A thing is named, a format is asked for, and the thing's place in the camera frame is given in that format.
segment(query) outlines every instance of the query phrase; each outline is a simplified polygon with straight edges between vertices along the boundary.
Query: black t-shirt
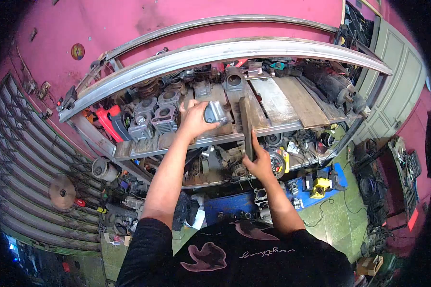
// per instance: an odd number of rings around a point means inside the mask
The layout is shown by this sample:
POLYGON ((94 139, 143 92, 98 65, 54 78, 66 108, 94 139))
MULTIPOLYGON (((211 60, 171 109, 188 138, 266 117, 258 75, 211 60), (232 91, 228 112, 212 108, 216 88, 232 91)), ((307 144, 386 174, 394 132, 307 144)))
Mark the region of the black t-shirt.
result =
POLYGON ((137 224, 118 286, 352 286, 342 252, 306 230, 287 236, 257 221, 202 228, 172 256, 172 233, 161 221, 137 224))

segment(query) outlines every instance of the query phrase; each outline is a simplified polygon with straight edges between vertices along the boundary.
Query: door panel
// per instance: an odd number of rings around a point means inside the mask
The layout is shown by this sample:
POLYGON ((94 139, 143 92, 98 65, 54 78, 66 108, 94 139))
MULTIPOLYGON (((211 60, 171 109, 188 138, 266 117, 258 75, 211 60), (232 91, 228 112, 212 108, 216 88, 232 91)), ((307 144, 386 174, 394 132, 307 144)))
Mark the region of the door panel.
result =
MULTIPOLYGON (((426 66, 418 51, 385 20, 381 20, 375 54, 392 70, 386 92, 380 94, 371 115, 356 131, 355 144, 367 139, 390 137, 406 120, 425 84, 426 66)), ((377 73, 369 71, 359 92, 367 98, 374 87, 377 73)))

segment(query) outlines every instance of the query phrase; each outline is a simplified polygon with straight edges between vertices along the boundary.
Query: red tag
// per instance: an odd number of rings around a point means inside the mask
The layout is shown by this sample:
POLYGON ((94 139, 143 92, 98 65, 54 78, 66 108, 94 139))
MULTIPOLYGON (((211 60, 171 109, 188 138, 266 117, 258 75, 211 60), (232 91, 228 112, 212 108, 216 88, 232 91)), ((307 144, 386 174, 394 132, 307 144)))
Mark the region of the red tag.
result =
POLYGON ((80 205, 81 207, 86 206, 86 202, 83 199, 77 199, 75 200, 75 204, 80 205))
POLYGON ((67 262, 63 262, 62 266, 64 267, 65 272, 70 272, 70 267, 69 267, 69 264, 67 262))

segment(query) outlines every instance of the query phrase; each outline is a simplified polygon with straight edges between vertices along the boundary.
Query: pink wall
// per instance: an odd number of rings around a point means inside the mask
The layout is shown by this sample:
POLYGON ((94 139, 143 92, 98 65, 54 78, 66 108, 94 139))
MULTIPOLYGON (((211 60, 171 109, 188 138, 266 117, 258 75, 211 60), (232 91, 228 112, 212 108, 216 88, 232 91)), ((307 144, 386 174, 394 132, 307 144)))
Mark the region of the pink wall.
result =
MULTIPOLYGON (((29 13, 16 31, 16 43, 38 85, 44 81, 51 84, 53 100, 64 96, 88 72, 92 61, 107 50, 169 25, 230 14, 271 14, 314 20, 338 27, 341 21, 341 0, 273 1, 219 0, 219 1, 171 1, 171 0, 64 0, 52 6, 51 1, 35 1, 29 13), (38 33, 29 41, 29 34, 37 28, 38 33), (70 49, 73 44, 85 47, 82 60, 73 60, 70 49)), ((238 23, 212 26, 188 31, 144 45, 122 56, 124 65, 145 59, 168 47, 179 47, 218 39, 246 36, 286 36, 330 42, 331 35, 314 29, 286 24, 238 23)), ((20 67, 19 59, 13 63, 20 67)), ((0 80, 13 71, 10 59, 0 66, 0 80)), ((43 111, 46 107, 33 96, 34 106, 43 111)), ((46 104, 53 107, 51 100, 46 104)), ((59 124, 56 113, 48 120, 61 134, 79 149, 84 144, 67 124, 59 124)))
MULTIPOLYGON (((396 13, 395 9, 386 1, 382 1, 381 14, 384 19, 395 27, 404 37, 408 39, 410 43, 416 47, 419 52, 419 45, 415 42, 414 37, 409 32, 407 25, 403 22, 401 16, 396 13)), ((431 92, 423 87, 420 97, 415 104, 412 112, 397 131, 397 135, 402 136, 405 140, 405 146, 407 151, 416 150, 421 163, 422 173, 417 178, 417 191, 420 202, 417 206, 419 213, 418 218, 415 222, 413 230, 410 232, 408 228, 403 228, 394 231, 397 236, 394 241, 389 238, 387 243, 389 250, 400 256, 407 256, 412 250, 415 242, 415 238, 418 236, 423 224, 425 222, 425 213, 423 212, 423 203, 429 204, 431 195, 431 179, 429 179, 426 170, 426 158, 425 158, 425 139, 426 139, 426 122, 428 119, 427 112, 431 110, 431 92)), ((388 226, 394 227, 405 223, 402 215, 391 218, 388 221, 388 226)))

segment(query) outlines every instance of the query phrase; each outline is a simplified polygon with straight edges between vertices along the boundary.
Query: yellow device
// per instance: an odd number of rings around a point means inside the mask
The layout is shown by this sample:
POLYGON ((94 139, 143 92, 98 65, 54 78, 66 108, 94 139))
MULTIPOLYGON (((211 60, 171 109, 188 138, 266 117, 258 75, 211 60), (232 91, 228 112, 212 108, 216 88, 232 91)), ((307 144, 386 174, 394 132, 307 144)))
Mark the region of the yellow device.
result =
POLYGON ((313 190, 310 192, 310 198, 323 198, 325 190, 329 187, 332 187, 332 181, 322 177, 316 178, 313 182, 313 190))

